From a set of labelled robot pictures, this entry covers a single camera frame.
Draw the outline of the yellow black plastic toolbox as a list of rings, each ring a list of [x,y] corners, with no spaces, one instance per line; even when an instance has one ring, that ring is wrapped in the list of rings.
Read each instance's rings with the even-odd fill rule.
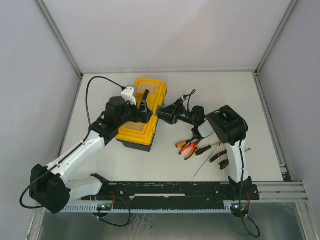
[[[161,80],[141,77],[128,88],[135,88],[133,96],[136,105],[139,107],[142,102],[145,102],[148,109],[152,111],[152,116],[148,123],[133,121],[126,123],[119,129],[116,140],[127,148],[150,152],[159,120],[157,111],[164,105],[168,86]]]

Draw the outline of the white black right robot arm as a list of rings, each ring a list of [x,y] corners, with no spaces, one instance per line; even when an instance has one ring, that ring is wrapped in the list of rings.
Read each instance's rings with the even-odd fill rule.
[[[182,121],[193,126],[193,138],[178,143],[176,147],[195,147],[205,138],[215,134],[219,139],[218,143],[225,146],[228,156],[229,184],[238,193],[250,188],[252,178],[245,157],[245,139],[249,130],[247,122],[229,105],[205,114],[204,108],[199,105],[189,110],[184,106],[185,101],[185,97],[180,97],[175,103],[157,110],[157,117],[170,125]]]

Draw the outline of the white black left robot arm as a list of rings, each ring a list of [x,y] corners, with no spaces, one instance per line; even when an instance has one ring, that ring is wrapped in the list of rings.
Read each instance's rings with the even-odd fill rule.
[[[145,90],[140,104],[136,88],[126,87],[120,96],[109,99],[105,110],[88,128],[84,139],[46,166],[37,164],[31,170],[29,196],[51,213],[59,213],[69,201],[96,195],[102,188],[102,177],[93,173],[87,178],[70,177],[92,155],[103,149],[128,122],[147,124],[153,112],[149,109]]]

